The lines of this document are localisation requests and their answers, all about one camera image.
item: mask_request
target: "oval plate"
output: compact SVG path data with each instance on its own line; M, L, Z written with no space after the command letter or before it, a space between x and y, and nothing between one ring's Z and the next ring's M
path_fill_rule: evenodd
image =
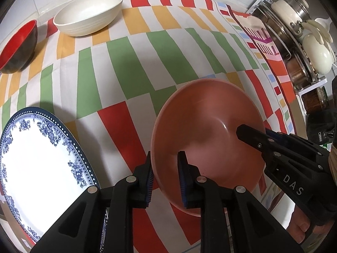
M0 181L13 216L34 242L87 187L99 187L70 131L53 114L36 107L21 109L5 126Z

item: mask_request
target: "green stripe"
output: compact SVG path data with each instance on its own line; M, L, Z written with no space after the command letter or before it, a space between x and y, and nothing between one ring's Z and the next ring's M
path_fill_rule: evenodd
M107 42L107 49L127 100L154 91L128 37Z
M226 37L218 31L212 31L213 36L215 37L218 44L222 47L222 49L227 53L230 61L235 68L236 71L245 71L245 67L242 64L240 57L235 52L235 50L230 46Z
M20 109L23 109L26 107L26 88L27 84L22 86L19 89L19 96L17 97L17 105L16 105L16 111L19 111Z
M54 114L52 72L53 65L50 65L41 71L40 107Z
M77 119L102 109L99 98L91 49L88 47L79 52L77 76Z
M146 34L176 84L199 79L167 31L162 30Z
M242 28L240 28L239 26L233 25L233 27L234 27L235 29L237 29L237 30L241 30L241 31L242 31Z
M177 90L176 86L171 86L150 93L153 108L157 116L161 108L163 107L164 103L176 90Z
M262 63L261 65L264 68L264 70L270 70L268 64Z
M4 130L5 125L9 121L11 117L11 98L9 98L6 103L3 104L2 106L2 130Z
M247 57L248 62L250 64L250 66L252 67L252 69L259 69L259 67L258 67L257 63L255 62L254 58L249 53L249 51L245 48L245 46L240 41L240 39L235 34L230 33L230 35L233 37L233 39L236 42L236 44L239 46L239 48L241 48L241 50L243 51L243 53Z
M290 115L289 115L289 111L288 110L284 113L284 117L285 117L285 120L289 119Z
M193 39L197 42L200 49L205 54L208 62L210 63L214 73L226 73L225 69L222 67L218 59L213 54L211 48L205 44L205 42L201 39L199 34L195 31L194 28L186 28L186 31L193 37Z

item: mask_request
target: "tablecloth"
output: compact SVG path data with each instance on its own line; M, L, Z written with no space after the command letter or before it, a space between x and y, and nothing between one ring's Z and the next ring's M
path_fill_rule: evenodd
M232 82L249 94L267 128L294 133L288 107L294 92L282 59L270 36L252 37L240 16L247 17L212 0L124 0L109 26L77 38L51 19L38 28L31 64L0 76L0 125L26 106L54 113L78 140L101 187L144 162L161 107L195 79ZM262 175L253 194L272 210L280 192ZM198 252L199 223L155 187L150 206L134 210L135 252Z

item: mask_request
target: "red and black bowl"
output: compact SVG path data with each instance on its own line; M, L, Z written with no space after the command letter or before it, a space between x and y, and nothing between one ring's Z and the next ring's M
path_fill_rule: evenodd
M37 22L29 21L8 41L0 54L0 72L14 73L24 69L34 57L37 43Z

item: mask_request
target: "metal rivet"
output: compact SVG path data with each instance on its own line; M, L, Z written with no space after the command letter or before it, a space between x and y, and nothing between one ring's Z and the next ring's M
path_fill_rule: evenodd
M236 187L236 191L239 192L239 193L245 193L246 189L243 186L238 186L238 187Z
M97 187L95 187L95 186L92 186L92 187L89 187L88 188L88 192L90 193L90 194L94 194L94 193L96 193L97 192Z
M137 178L135 176L129 176L126 178L127 182L135 182L137 180Z
M206 182L207 178L205 176L198 176L197 177L197 182Z

